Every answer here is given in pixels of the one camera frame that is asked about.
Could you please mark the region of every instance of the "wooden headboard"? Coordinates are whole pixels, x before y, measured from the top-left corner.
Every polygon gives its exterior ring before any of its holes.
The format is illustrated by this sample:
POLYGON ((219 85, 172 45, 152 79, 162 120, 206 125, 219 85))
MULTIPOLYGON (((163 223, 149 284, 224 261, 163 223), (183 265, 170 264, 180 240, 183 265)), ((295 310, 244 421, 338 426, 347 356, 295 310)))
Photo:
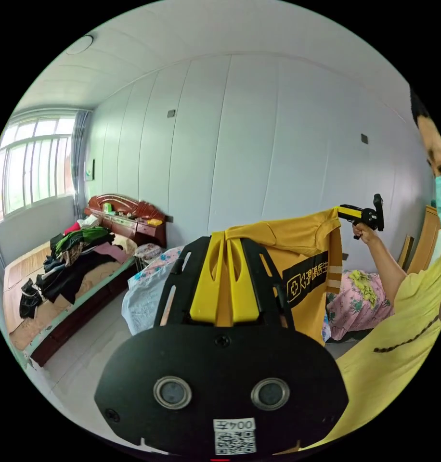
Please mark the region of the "wooden headboard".
POLYGON ((413 255, 407 274, 419 273, 427 270, 435 251, 436 242, 441 223, 434 207, 426 206, 423 229, 419 236, 418 245, 413 255))
POLYGON ((100 226, 129 237, 137 245, 154 243, 166 248, 166 215, 148 202, 119 194, 103 194, 91 197, 84 213, 95 215, 100 219, 100 226), (114 212, 122 212, 122 216, 105 213, 105 203, 109 203, 114 212), (127 218, 128 213, 138 220, 127 218), (162 224, 151 226, 148 224, 151 219, 161 220, 162 224))

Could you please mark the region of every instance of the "camera lens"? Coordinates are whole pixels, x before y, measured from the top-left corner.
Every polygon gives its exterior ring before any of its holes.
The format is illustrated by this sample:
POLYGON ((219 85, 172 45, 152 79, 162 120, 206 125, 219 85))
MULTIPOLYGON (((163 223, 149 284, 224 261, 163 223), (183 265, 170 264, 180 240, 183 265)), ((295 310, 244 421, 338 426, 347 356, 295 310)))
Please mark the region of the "camera lens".
POLYGON ((281 379, 268 378, 256 384, 251 392, 253 404, 263 411, 274 411, 286 404, 289 387, 281 379))
POLYGON ((153 395, 167 409, 182 409, 192 399, 192 391, 186 381, 179 377, 163 377, 155 383, 153 395))

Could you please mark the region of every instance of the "black bag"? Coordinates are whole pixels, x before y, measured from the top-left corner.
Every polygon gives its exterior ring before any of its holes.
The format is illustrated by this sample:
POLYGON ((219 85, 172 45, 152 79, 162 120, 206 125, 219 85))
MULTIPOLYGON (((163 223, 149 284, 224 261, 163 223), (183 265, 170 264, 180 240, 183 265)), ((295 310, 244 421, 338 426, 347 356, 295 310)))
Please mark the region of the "black bag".
POLYGON ((34 319, 36 308, 41 303, 41 294, 33 286, 33 281, 28 279, 28 282, 22 287, 22 298, 20 299, 20 317, 34 319))

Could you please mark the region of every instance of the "qr code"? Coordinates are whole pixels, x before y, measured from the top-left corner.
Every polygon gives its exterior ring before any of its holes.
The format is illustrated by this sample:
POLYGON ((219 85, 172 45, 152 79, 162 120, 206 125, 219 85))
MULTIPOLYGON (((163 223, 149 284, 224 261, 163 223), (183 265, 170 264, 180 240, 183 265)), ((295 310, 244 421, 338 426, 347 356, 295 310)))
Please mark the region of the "qr code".
POLYGON ((216 455, 249 454, 256 452, 256 438, 252 432, 215 432, 216 455))

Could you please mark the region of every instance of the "yellow shirt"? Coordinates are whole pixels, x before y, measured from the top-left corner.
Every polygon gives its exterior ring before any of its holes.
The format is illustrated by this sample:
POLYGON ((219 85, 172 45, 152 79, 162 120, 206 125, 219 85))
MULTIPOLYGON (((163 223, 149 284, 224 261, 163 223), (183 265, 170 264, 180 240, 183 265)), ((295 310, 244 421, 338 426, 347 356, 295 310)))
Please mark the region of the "yellow shirt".
POLYGON ((306 217, 236 226, 225 240, 263 245, 285 283, 295 329, 324 345, 326 292, 339 293, 342 245, 337 209, 306 217))
POLYGON ((325 439, 302 450, 357 430, 373 420, 403 391, 431 351, 441 322, 435 321, 416 340, 392 351, 376 353, 374 349, 394 347, 415 338, 438 316, 440 305, 441 257, 426 271, 408 275, 395 297, 395 314, 337 360, 349 404, 325 439))

